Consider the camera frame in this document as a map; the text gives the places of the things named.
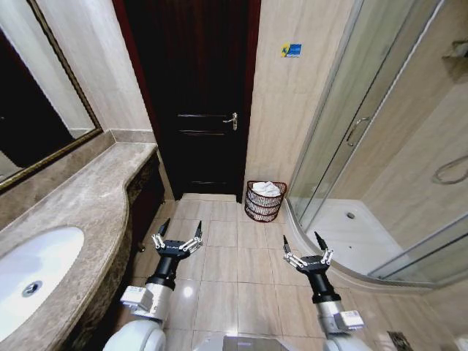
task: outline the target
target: blue sticker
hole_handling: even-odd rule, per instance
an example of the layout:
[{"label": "blue sticker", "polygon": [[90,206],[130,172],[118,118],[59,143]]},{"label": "blue sticker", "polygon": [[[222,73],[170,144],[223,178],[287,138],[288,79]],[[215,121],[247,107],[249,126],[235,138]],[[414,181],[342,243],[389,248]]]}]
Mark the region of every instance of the blue sticker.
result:
[{"label": "blue sticker", "polygon": [[298,57],[301,54],[302,44],[291,44],[286,57]]},{"label": "blue sticker", "polygon": [[281,49],[282,57],[299,57],[302,44],[284,44]]}]

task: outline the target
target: sink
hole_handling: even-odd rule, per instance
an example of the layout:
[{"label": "sink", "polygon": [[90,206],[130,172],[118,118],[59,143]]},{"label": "sink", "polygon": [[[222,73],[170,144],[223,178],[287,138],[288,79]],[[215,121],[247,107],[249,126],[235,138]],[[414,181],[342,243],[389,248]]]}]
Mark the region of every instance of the sink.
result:
[{"label": "sink", "polygon": [[61,227],[33,237],[0,259],[0,341],[52,293],[83,242],[81,229]]}]

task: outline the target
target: dark wooden door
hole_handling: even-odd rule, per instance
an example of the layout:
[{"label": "dark wooden door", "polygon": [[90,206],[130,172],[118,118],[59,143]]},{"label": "dark wooden door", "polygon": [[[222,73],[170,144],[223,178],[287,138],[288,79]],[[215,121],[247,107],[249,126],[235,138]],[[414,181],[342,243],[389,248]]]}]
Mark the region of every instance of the dark wooden door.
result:
[{"label": "dark wooden door", "polygon": [[[260,1],[125,0],[124,9],[119,3],[114,1],[137,77],[139,69],[144,76],[147,110],[155,112],[153,126],[174,195],[240,199]],[[227,122],[233,116],[237,126]]]}]

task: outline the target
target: mirror frame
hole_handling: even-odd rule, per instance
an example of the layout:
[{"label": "mirror frame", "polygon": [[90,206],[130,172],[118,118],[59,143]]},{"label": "mirror frame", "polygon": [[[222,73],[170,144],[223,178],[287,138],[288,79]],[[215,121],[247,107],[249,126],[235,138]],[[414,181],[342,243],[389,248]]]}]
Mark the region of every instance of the mirror frame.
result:
[{"label": "mirror frame", "polygon": [[52,46],[52,49],[54,53],[56,54],[58,60],[60,61],[60,64],[64,68],[65,73],[67,74],[68,79],[70,80],[71,84],[73,85],[73,88],[78,94],[78,97],[80,98],[81,103],[86,109],[86,112],[88,113],[89,118],[93,121],[95,128],[91,130],[90,132],[87,132],[86,134],[81,135],[78,139],[74,140],[67,146],[53,152],[52,154],[45,157],[44,159],[41,159],[40,161],[34,163],[33,165],[23,168],[22,170],[19,170],[18,172],[12,174],[10,177],[4,179],[2,182],[0,182],[0,194],[6,192],[8,189],[12,188],[14,185],[17,185],[21,181],[24,181],[25,179],[31,177],[32,175],[39,172],[43,168],[47,167],[48,165],[52,164],[53,162],[57,161],[63,156],[69,154],[70,152],[75,150],[78,146],[83,145],[84,143],[92,139],[93,137],[102,133],[102,127],[99,124],[97,117],[94,114],[94,111],[92,110],[88,100],[86,99],[86,96],[80,84],[78,83],[78,80],[76,79],[75,74],[72,71],[72,68],[70,67],[67,59],[65,58],[65,55],[63,51],[61,50],[59,43],[57,42],[57,39],[54,37],[52,30],[50,29],[47,21],[45,20],[44,14],[39,8],[39,5],[36,3],[36,0],[26,0],[26,1],[28,2],[28,5],[32,9],[32,12],[34,13],[34,17],[37,19],[37,21],[41,25],[42,31],[47,37],[48,42],[50,43],[50,46]]}]

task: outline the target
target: wastebasket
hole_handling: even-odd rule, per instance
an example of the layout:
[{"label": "wastebasket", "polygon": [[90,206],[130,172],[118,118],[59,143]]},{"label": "wastebasket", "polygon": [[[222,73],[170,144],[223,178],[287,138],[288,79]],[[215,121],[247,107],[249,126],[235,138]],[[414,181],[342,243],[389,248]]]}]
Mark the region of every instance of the wastebasket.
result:
[{"label": "wastebasket", "polygon": [[287,186],[279,181],[272,181],[280,192],[278,196],[263,196],[253,190],[254,183],[258,181],[247,181],[246,203],[244,210],[250,218],[256,222],[271,222],[279,213],[279,208],[286,194]]}]

